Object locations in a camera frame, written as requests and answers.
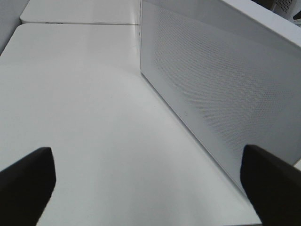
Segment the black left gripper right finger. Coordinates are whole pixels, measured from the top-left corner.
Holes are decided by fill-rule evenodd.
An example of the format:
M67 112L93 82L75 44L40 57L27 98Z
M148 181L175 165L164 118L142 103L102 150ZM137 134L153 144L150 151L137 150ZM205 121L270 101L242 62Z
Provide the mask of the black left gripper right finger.
M301 224L301 172L256 145L245 145L240 182L264 226Z

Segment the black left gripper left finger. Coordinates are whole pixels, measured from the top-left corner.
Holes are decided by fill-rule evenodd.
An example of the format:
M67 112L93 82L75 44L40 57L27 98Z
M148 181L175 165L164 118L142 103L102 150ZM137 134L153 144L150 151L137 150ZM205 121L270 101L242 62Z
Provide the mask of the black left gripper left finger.
M41 147L0 172L0 224L35 226L56 184L53 153Z

